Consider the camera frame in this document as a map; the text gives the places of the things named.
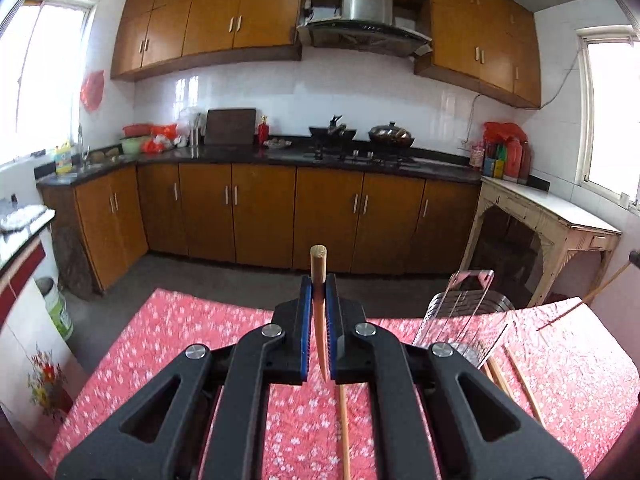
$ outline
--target window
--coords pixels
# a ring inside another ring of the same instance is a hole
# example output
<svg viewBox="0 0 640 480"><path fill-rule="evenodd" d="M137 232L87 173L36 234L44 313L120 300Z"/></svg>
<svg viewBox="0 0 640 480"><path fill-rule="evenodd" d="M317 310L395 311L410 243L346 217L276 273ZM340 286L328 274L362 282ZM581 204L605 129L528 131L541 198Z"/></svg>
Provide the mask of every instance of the window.
<svg viewBox="0 0 640 480"><path fill-rule="evenodd" d="M0 164L70 138L86 9L34 2L0 38Z"/></svg>
<svg viewBox="0 0 640 480"><path fill-rule="evenodd" d="M640 43L631 27L593 27L582 38L585 187L638 200Z"/></svg>

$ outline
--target stainless steel range hood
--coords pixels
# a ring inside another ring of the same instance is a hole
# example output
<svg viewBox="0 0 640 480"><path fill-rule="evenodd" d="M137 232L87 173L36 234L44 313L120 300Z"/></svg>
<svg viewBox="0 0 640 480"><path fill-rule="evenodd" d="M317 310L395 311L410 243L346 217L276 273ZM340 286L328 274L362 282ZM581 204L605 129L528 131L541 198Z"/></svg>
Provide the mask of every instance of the stainless steel range hood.
<svg viewBox="0 0 640 480"><path fill-rule="evenodd" d="M431 38L394 25L393 0L342 0L342 15L298 27L303 45L348 48L391 56L421 56Z"/></svg>

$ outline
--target red bottle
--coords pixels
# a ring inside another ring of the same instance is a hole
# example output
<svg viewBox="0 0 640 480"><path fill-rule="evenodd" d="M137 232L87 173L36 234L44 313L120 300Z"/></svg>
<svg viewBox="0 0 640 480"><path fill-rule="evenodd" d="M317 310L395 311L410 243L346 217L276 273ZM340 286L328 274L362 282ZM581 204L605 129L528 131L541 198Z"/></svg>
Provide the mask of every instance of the red bottle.
<svg viewBox="0 0 640 480"><path fill-rule="evenodd" d="M258 124L258 144L261 146L265 140L269 140L269 125L267 124L267 116L263 115Z"/></svg>

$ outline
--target wooden table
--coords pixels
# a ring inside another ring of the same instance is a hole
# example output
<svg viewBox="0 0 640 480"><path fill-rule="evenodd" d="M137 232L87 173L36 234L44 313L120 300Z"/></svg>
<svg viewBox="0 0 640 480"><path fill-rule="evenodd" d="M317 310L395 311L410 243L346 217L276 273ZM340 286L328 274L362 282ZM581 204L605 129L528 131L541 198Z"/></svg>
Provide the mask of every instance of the wooden table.
<svg viewBox="0 0 640 480"><path fill-rule="evenodd" d="M562 268L580 251L600 253L600 267L589 291L600 284L622 232L560 197L532 187L487 177L482 178L478 208L460 270L469 268L482 229L484 213L494 205L523 222L540 238L543 272L527 307L545 302Z"/></svg>

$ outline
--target wooden stick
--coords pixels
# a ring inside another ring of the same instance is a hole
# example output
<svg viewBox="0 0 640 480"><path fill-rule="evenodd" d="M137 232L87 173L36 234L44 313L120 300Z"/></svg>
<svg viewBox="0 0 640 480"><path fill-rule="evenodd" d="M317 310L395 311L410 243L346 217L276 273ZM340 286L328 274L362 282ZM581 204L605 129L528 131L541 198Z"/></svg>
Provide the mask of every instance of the wooden stick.
<svg viewBox="0 0 640 480"><path fill-rule="evenodd" d="M516 372L518 380L520 381L520 383L522 384L522 387L524 388L524 393L526 394L527 399L529 400L531 409L533 410L533 415L536 417L536 420L542 425L542 427L546 429L545 421L542 419L542 412L540 412L540 407L538 406L538 402L536 401L536 398L533 396L533 392L529 387L529 383L527 383L527 380L524 378L522 371L520 371L520 368L518 367L516 359L513 357L511 350L509 350L505 346L504 351L506 352L507 357L509 358L509 361L511 361L511 366L513 366L513 369Z"/></svg>
<svg viewBox="0 0 640 480"><path fill-rule="evenodd" d="M324 282L326 281L326 247L314 245L311 247L311 283L313 286L314 329L316 332L316 346L318 347L318 362L322 378L328 377L328 356L326 349L326 321L324 320Z"/></svg>
<svg viewBox="0 0 640 480"><path fill-rule="evenodd" d="M351 479L351 457L349 456L349 416L347 414L347 400L344 386L340 384L340 424L342 426L342 477Z"/></svg>
<svg viewBox="0 0 640 480"><path fill-rule="evenodd" d="M595 298L598 294L600 294L606 287L607 285L610 285L610 283L615 280L620 274L622 274L622 272L629 266L631 265L631 262L627 262L626 264L624 264L622 267L620 267L616 272L613 273L613 276L611 276L606 282L604 282L602 285L600 285L598 288L596 288L594 291L590 292L589 294L587 294L584 299L578 303L577 305L572 306L569 310L567 310L564 314L560 314L560 316L553 318L551 321L545 323L543 326L541 326L539 329L536 330L536 332L539 332L540 330L542 330L543 328L546 328L547 326L552 325L553 323L555 323L556 321L558 321L558 319L562 319L564 316L566 316L568 313L574 311L576 308L578 308L579 306L581 306L582 304L588 303L589 301L591 301L593 298Z"/></svg>
<svg viewBox="0 0 640 480"><path fill-rule="evenodd" d="M495 380L494 380L494 376L491 374L491 370L489 370L489 367L486 365L486 363L484 363L480 369L484 372L484 374L489 377L489 380L495 384Z"/></svg>
<svg viewBox="0 0 640 480"><path fill-rule="evenodd" d="M502 374L502 370L500 370L500 367L498 366L498 363L495 361L495 358L489 357L486 360L486 364L489 367L489 370L491 371L491 375L494 377L495 384L497 384L497 386L502 391L504 391L510 397L511 400L513 400L513 392L511 391L511 388L507 384L507 380L504 378L504 375Z"/></svg>

